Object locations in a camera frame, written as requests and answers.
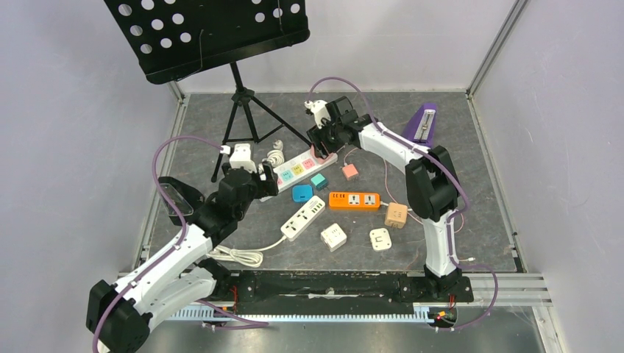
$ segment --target gray floor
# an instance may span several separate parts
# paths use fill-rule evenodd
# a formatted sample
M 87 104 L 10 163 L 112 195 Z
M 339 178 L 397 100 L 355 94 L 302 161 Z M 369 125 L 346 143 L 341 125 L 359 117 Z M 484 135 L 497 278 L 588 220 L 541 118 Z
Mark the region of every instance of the gray floor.
M 365 109 L 354 93 L 320 93 L 315 99 L 331 101 L 342 95 L 348 96 L 359 114 Z M 459 180 L 472 202 L 472 209 L 466 214 L 464 228 L 456 235 L 457 252 L 460 258 L 476 257 L 497 271 L 515 271 L 515 264 L 509 249 L 508 237 L 494 195 L 483 153 L 478 142 L 475 126 L 470 116 L 463 93 L 368 93 L 376 116 L 390 129 L 401 132 L 407 120 L 419 106 L 426 102 L 438 104 L 435 144 L 446 147 L 453 158 Z M 223 137 L 227 118 L 232 109 L 230 94 L 204 94 L 191 96 L 188 111 L 182 126 L 182 135 L 198 135 L 214 141 Z M 259 93 L 277 114 L 305 133 L 312 127 L 313 119 L 304 114 L 302 103 L 304 93 Z M 277 122 L 252 103 L 252 112 L 262 135 Z M 233 138 L 249 137 L 249 128 L 242 109 L 239 110 L 233 127 Z M 263 141 L 255 147 L 255 160 L 266 156 L 275 139 L 281 139 L 286 148 L 286 159 L 295 157 L 307 146 L 287 129 Z M 341 174 L 342 157 L 350 148 L 339 154 L 338 163 L 322 173 L 329 180 L 330 187 L 318 192 L 327 200 L 330 191 L 369 191 L 381 195 L 385 202 L 389 197 L 384 187 L 383 161 L 366 151 L 355 151 L 348 162 L 355 164 L 361 177 L 347 181 Z M 197 142 L 181 142 L 175 152 L 171 175 L 180 178 L 202 192 L 215 190 L 210 176 L 216 160 L 216 150 Z M 405 180 L 401 171 L 389 166 L 388 184 L 393 196 L 406 203 Z M 291 200 L 289 190 L 267 202 L 255 202 L 237 232 L 223 243 L 237 249 L 256 249 L 277 241 L 281 225 L 299 208 Z M 384 227 L 384 212 L 357 213 L 326 210 L 293 243 L 286 241 L 278 247 L 264 252 L 265 269 L 309 269 L 309 270 L 422 270 L 425 263 L 425 242 L 422 226 L 408 218 L 403 229 L 390 229 L 392 248 L 384 252 L 373 251 L 369 231 Z M 347 243 L 331 253 L 321 242 L 320 232 L 338 223 L 347 233 Z M 178 231 L 162 208 L 155 222 L 152 235 L 153 254 L 164 246 Z M 243 268 L 236 263 L 226 263 L 229 268 Z
M 462 307 L 459 322 L 482 312 Z M 199 322 L 168 321 L 156 328 L 139 352 L 540 353 L 544 347 L 530 307 L 495 307 L 475 327 L 440 333 L 424 324 L 399 323 L 275 323 L 265 329 L 213 333 Z

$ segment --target black music stand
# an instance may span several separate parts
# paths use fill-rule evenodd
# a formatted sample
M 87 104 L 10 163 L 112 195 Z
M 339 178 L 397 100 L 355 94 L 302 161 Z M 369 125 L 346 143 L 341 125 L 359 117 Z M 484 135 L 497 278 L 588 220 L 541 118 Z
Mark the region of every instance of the black music stand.
M 104 0 L 148 81 L 156 85 L 179 81 L 199 72 L 230 64 L 236 92 L 223 143 L 259 143 L 282 127 L 303 142 L 310 141 L 254 96 L 243 85 L 236 62 L 301 43 L 310 37 L 305 0 Z M 258 137 L 249 102 L 254 101 L 280 125 Z M 243 107 L 250 138 L 232 138 L 234 117 Z M 223 154 L 211 181 L 215 182 Z

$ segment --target white wall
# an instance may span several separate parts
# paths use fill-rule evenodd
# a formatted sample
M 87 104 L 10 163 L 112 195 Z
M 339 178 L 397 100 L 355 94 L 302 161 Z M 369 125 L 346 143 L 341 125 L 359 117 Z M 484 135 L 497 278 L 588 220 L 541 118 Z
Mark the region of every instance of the white wall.
M 87 352 L 88 292 L 135 256 L 174 100 L 102 0 L 0 11 L 0 350 Z
M 571 352 L 621 352 L 624 2 L 531 1 L 476 94 Z
M 240 61 L 243 83 L 259 91 L 307 91 L 321 77 L 342 76 L 366 90 L 465 89 L 513 3 L 307 0 L 310 39 Z M 181 87 L 231 92 L 234 81 L 226 65 L 191 76 Z

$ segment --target orange power strip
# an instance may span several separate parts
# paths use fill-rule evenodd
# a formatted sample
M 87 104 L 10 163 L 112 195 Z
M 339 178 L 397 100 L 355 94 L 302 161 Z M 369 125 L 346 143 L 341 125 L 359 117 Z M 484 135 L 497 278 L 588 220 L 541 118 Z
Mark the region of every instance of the orange power strip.
M 378 193 L 330 193 L 330 210 L 376 211 L 381 203 Z

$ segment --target coiled white cable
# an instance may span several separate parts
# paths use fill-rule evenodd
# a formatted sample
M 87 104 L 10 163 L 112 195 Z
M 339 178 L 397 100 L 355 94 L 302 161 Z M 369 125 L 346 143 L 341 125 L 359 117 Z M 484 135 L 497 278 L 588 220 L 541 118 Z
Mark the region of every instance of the coiled white cable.
M 264 260 L 262 252 L 273 249 L 275 246 L 280 245 L 285 239 L 286 236 L 283 236 L 276 243 L 262 249 L 237 250 L 218 245 L 213 251 L 208 253 L 208 256 L 218 261 L 230 261 L 232 263 L 240 263 L 245 266 L 257 268 L 262 265 L 262 261 Z
M 284 143 L 281 140 L 273 142 L 273 149 L 266 154 L 266 160 L 274 167 L 284 163 Z

